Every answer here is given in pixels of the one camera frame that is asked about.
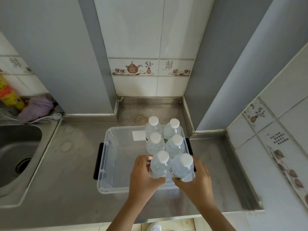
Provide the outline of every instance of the sink drain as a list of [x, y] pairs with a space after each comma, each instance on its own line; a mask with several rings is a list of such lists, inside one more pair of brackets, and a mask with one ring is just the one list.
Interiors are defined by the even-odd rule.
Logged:
[[31, 159], [32, 159], [31, 157], [27, 157], [27, 158], [21, 160], [21, 161], [17, 164], [17, 166], [15, 167], [15, 172], [16, 172], [17, 174], [21, 174], [21, 173], [26, 169], [26, 167], [28, 166], [28, 164], [29, 164], [29, 162], [30, 162]]

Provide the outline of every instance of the countertop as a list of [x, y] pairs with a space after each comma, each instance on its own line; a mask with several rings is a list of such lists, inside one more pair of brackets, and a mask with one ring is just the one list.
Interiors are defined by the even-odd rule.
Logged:
[[[0, 209], [0, 229], [111, 222], [127, 194], [98, 192], [93, 173], [99, 143], [104, 141], [108, 128], [144, 125], [154, 114], [161, 124], [178, 118], [187, 134], [179, 104], [123, 105], [118, 123], [70, 123], [64, 118], [21, 206]], [[194, 155], [209, 168], [215, 201], [221, 212], [244, 210], [221, 157], [225, 151], [221, 140], [191, 140], [191, 146]], [[199, 215], [181, 190], [157, 191], [136, 223]]]

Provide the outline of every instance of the purple cloth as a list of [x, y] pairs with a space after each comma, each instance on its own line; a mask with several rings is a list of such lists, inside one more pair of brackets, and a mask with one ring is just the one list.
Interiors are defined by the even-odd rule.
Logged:
[[50, 94], [30, 98], [29, 105], [17, 116], [18, 122], [25, 124], [40, 117], [47, 116], [54, 107], [51, 99]]

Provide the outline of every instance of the black handle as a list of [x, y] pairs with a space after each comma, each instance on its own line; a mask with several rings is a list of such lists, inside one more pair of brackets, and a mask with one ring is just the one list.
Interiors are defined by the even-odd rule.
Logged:
[[102, 154], [103, 154], [103, 148], [104, 148], [104, 143], [100, 143], [99, 148], [98, 148], [98, 153], [97, 153], [97, 159], [96, 159], [94, 174], [93, 174], [94, 180], [98, 179], [99, 167], [100, 167], [100, 162], [102, 160]]
[[190, 155], [193, 155], [193, 150], [192, 150], [192, 146], [190, 145], [190, 140], [189, 140], [189, 138], [185, 138], [185, 140], [186, 140], [186, 143], [187, 143], [187, 148], [188, 148], [189, 154], [190, 154]]

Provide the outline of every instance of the teapot illustration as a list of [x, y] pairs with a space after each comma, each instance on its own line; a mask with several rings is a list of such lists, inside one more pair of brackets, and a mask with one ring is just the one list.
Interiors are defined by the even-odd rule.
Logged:
[[138, 72], [139, 66], [135, 66], [135, 65], [133, 64], [133, 62], [131, 62], [131, 64], [130, 64], [129, 66], [126, 66], [126, 67], [127, 67], [127, 71], [128, 71], [129, 73], [137, 73], [137, 72]]

